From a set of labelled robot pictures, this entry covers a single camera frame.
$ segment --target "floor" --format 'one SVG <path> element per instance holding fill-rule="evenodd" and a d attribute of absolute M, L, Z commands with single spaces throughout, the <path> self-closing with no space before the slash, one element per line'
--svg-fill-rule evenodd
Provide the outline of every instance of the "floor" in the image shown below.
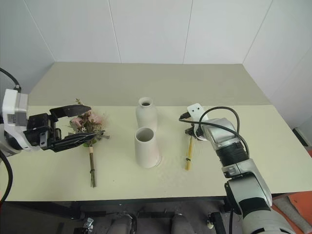
<path fill-rule="evenodd" d="M 94 218 L 93 234 L 105 234 L 112 220 L 124 213 L 138 212 L 175 212 L 186 216 L 197 234 L 214 234 L 215 230 L 208 229 L 206 220 L 212 212 L 219 211 L 222 202 L 217 201 L 187 201 L 160 203 L 128 203 L 105 206 L 85 206 L 84 211 L 106 211 L 105 217 Z M 222 214 L 226 232 L 229 230 L 229 214 Z M 82 227 L 84 221 L 74 221 L 48 214 L 24 210 L 10 204 L 1 208 L 1 234 L 73 234 L 74 228 Z M 240 218 L 234 214 L 233 234 L 241 233 Z M 169 234 L 169 218 L 139 218 L 137 234 Z"/>

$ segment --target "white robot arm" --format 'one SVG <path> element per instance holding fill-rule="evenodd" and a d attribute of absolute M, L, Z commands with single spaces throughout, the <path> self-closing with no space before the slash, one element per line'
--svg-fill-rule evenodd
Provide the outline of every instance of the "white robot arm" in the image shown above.
<path fill-rule="evenodd" d="M 61 138 L 61 130 L 56 122 L 61 117 L 81 115 L 91 108 L 83 105 L 58 107 L 47 113 L 27 118 L 28 95 L 21 93 L 18 81 L 7 71 L 0 68 L 14 83 L 14 89 L 6 89 L 0 113 L 0 162 L 3 161 L 9 175 L 9 181 L 0 205 L 9 194 L 13 181 L 12 168 L 6 157 L 16 155 L 21 150 L 53 150 L 59 152 L 74 148 L 92 140 L 94 133 L 78 133 Z"/>
<path fill-rule="evenodd" d="M 237 117 L 231 108 L 214 109 L 231 110 Z M 284 217 L 271 209 L 271 192 L 254 161 L 249 158 L 247 143 L 238 133 L 239 121 L 236 130 L 226 118 L 209 119 L 206 113 L 210 110 L 205 112 L 198 103 L 187 110 L 179 120 L 192 123 L 193 127 L 186 133 L 191 133 L 198 140 L 209 140 L 219 156 L 222 172 L 230 179 L 225 183 L 227 198 L 234 212 L 242 216 L 243 233 L 295 234 Z"/>

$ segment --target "white vase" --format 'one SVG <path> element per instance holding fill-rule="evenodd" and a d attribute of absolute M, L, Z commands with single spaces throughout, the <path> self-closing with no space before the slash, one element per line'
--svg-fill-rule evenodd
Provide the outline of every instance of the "white vase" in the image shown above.
<path fill-rule="evenodd" d="M 136 120 L 139 128 L 151 128 L 154 132 L 157 130 L 157 109 L 150 97 L 142 97 L 138 101 L 136 108 Z"/>
<path fill-rule="evenodd" d="M 136 161 L 144 168 L 157 166 L 161 161 L 155 133 L 150 128 L 139 128 L 135 134 Z"/>

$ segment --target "table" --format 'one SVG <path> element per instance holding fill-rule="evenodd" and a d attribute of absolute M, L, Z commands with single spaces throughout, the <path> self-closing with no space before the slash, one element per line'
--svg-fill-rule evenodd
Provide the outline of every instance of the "table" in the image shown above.
<path fill-rule="evenodd" d="M 56 83 L 64 78 L 54 74 Z M 31 94 L 31 100 L 35 96 L 40 99 L 43 84 L 50 82 L 51 77 L 49 79 L 44 77 Z M 62 92 L 74 93 L 68 85 L 61 87 L 57 93 L 50 86 L 45 88 L 48 97 L 52 94 L 57 95 L 59 105 L 74 104 L 68 99 L 62 100 Z M 265 98 L 261 97 L 259 101 L 257 97 L 256 102 L 262 104 L 255 105 L 250 104 L 255 101 L 253 96 L 250 97 L 246 105 L 240 102 L 239 105 L 229 106 L 240 116 L 240 133 L 246 139 L 250 156 L 254 159 L 271 192 L 312 190 L 312 183 L 309 181 L 312 168 L 310 156 L 277 110 L 268 104 Z M 88 98 L 87 105 L 92 105 L 90 100 L 91 98 Z M 184 134 L 184 130 L 189 125 L 179 122 L 178 118 L 186 111 L 186 105 L 189 104 L 191 103 L 186 103 L 184 106 L 157 107 L 159 121 L 156 136 L 162 162 L 151 169 L 140 168 L 135 161 L 134 133 L 137 129 L 135 107 L 109 104 L 93 106 L 98 113 L 107 116 L 106 129 L 111 136 L 110 140 L 103 140 L 94 145 L 97 187 L 90 187 L 87 148 L 81 146 L 57 154 L 49 150 L 35 153 L 22 152 L 9 157 L 14 182 L 7 200 L 90 201 L 225 196 L 226 179 L 221 171 L 218 157 L 209 142 L 195 141 L 192 168 L 188 172 L 184 170 L 188 144 L 188 136 Z M 54 106 L 39 105 L 37 101 L 36 105 L 29 107 L 29 114 L 45 113 L 51 108 Z M 233 114 L 226 110 L 211 112 L 209 117 L 226 117 L 235 123 Z M 62 118 L 58 123 L 63 136 L 70 131 L 67 127 L 68 121 L 69 119 Z M 6 170 L 1 164 L 1 193 L 5 190 L 6 182 Z"/>

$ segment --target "light yellow tabletop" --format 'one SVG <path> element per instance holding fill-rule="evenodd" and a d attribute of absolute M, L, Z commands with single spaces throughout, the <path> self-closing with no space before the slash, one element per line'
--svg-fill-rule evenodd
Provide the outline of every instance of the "light yellow tabletop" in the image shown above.
<path fill-rule="evenodd" d="M 140 168 L 135 160 L 135 105 L 154 99 L 156 137 L 161 163 Z M 190 171 L 185 171 L 190 124 L 178 121 L 186 106 L 231 106 L 241 120 L 240 134 L 272 193 L 312 190 L 312 159 L 241 64 L 177 65 L 56 62 L 29 96 L 29 115 L 80 98 L 107 115 L 109 140 L 94 145 L 97 187 L 90 187 L 88 149 L 59 153 L 22 152 L 9 157 L 14 173 L 8 201 L 117 200 L 136 198 L 223 196 L 226 179 L 210 142 L 194 141 Z M 232 113 L 217 110 L 210 118 Z M 63 137 L 69 119 L 58 127 Z M 0 193 L 7 172 L 0 164 Z"/>
<path fill-rule="evenodd" d="M 312 160 L 272 105 L 232 106 L 241 120 L 251 158 L 272 193 L 312 190 Z M 30 114 L 45 113 L 52 106 L 31 106 Z M 154 168 L 140 168 L 135 161 L 135 107 L 95 106 L 107 115 L 110 140 L 94 145 L 97 187 L 90 187 L 88 149 L 79 146 L 54 153 L 50 150 L 22 152 L 9 157 L 14 182 L 8 201 L 108 200 L 159 197 L 225 195 L 226 179 L 209 142 L 194 142 L 192 168 L 185 171 L 189 127 L 178 121 L 186 107 L 158 107 L 156 133 L 162 162 Z M 235 118 L 226 110 L 210 118 Z M 63 137 L 71 130 L 68 118 L 58 127 Z M 7 175 L 0 167 L 1 193 Z"/>

